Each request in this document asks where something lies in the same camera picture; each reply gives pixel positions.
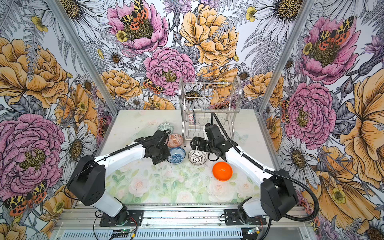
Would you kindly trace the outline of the green patterned bowl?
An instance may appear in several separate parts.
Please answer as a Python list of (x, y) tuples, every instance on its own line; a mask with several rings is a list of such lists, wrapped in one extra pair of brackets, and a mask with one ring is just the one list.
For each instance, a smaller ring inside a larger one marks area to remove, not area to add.
[(169, 131), (170, 134), (172, 134), (174, 132), (174, 125), (169, 122), (164, 122), (164, 123), (161, 123), (157, 127), (157, 129), (160, 131)]

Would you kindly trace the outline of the silver wire dish rack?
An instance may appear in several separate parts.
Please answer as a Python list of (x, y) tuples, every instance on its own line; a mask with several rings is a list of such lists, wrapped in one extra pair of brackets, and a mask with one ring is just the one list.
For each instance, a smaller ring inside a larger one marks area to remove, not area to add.
[[(211, 119), (215, 113), (219, 122), (231, 137), (235, 136), (235, 120), (240, 111), (239, 100), (242, 95), (241, 81), (236, 76), (231, 82), (185, 82), (179, 81), (179, 101), (182, 118), (182, 136), (184, 141), (191, 141), (193, 137), (204, 137), (205, 125), (216, 120)], [(187, 115), (196, 116), (196, 124), (188, 122)]]

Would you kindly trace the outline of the dark blue patterned bowl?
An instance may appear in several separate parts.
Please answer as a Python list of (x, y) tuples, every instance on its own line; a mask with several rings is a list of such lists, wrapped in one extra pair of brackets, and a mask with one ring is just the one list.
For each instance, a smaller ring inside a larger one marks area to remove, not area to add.
[(196, 124), (196, 116), (195, 116), (195, 114), (193, 114), (193, 113), (189, 113), (189, 114), (187, 115), (187, 117), (188, 117), (188, 122), (189, 122), (191, 125), (195, 125), (195, 124)]

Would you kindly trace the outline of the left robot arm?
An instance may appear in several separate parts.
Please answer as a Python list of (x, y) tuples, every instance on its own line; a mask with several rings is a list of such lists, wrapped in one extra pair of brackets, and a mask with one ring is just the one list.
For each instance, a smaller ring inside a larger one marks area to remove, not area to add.
[(120, 168), (143, 158), (153, 165), (171, 156), (167, 146), (170, 130), (156, 130), (149, 137), (136, 139), (131, 145), (98, 157), (85, 156), (79, 160), (66, 187), (85, 206), (92, 206), (122, 226), (129, 219), (127, 207), (106, 191), (106, 179)]

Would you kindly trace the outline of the blue floral bowl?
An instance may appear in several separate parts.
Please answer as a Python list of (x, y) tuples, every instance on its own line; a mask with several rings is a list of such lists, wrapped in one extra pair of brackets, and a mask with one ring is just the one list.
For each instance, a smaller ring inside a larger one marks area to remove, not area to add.
[(181, 147), (171, 148), (168, 162), (171, 164), (180, 164), (186, 157), (186, 152)]

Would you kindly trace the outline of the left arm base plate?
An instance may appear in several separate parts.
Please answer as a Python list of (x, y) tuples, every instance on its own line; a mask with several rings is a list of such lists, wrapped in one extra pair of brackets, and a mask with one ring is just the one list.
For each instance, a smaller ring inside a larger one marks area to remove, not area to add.
[(103, 213), (100, 227), (140, 227), (144, 218), (143, 210), (126, 210), (121, 216), (110, 217)]

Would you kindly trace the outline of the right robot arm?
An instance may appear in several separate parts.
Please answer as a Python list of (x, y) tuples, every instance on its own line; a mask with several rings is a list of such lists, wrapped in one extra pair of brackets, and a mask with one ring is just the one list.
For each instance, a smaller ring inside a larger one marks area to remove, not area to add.
[(238, 206), (238, 215), (243, 223), (249, 223), (251, 219), (260, 216), (267, 216), (275, 222), (282, 218), (300, 220), (289, 215), (299, 200), (288, 173), (269, 168), (249, 156), (237, 143), (226, 139), (219, 126), (206, 124), (204, 137), (193, 137), (190, 146), (193, 150), (214, 154), (242, 170), (259, 185), (260, 196), (248, 198)]

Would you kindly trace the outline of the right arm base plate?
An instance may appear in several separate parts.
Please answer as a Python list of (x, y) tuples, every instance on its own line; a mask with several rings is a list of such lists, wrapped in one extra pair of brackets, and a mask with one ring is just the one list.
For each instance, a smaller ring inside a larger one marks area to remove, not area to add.
[(241, 220), (238, 210), (235, 209), (224, 209), (224, 220), (226, 226), (261, 226), (267, 225), (267, 220), (263, 216), (256, 216), (248, 220)]

